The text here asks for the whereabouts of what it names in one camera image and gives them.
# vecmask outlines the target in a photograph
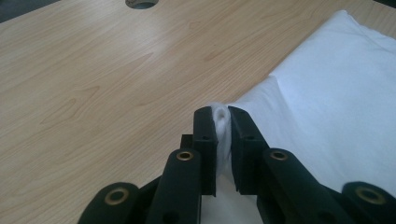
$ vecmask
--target table hole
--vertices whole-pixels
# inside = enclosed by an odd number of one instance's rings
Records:
[[[147,9],[154,7],[159,0],[125,0],[125,4],[133,9]]]

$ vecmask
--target light wood tabletop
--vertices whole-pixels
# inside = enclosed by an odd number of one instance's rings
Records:
[[[371,0],[62,0],[0,24],[0,223],[77,223],[108,184],[161,175],[193,112],[232,102],[337,10]]]

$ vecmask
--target wood grain surface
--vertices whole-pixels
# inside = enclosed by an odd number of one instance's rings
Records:
[[[160,175],[194,110],[232,102],[335,11],[396,37],[371,0],[62,0],[0,24],[0,223],[76,223]]]

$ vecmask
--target white cloth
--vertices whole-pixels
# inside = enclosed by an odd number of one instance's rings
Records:
[[[216,135],[219,141],[216,167],[216,176],[219,177],[231,154],[231,114],[227,105],[220,103],[212,103],[209,105],[212,107]]]
[[[345,11],[231,105],[245,109],[269,146],[291,151],[319,183],[341,191],[364,181],[396,197],[396,40]],[[204,198],[203,208],[210,201]],[[257,211],[253,201],[226,203],[217,202],[229,209],[225,216],[261,223],[247,215]],[[203,210],[203,223],[242,223],[212,216]]]

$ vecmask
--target white towel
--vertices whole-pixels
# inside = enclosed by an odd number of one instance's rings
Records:
[[[230,105],[245,109],[269,146],[291,151],[319,183],[341,191],[364,181],[396,197],[396,40],[345,11]],[[234,195],[228,189],[218,188],[222,198],[203,199],[203,223],[262,223],[253,200],[225,202]],[[207,212],[224,207],[225,219]]]

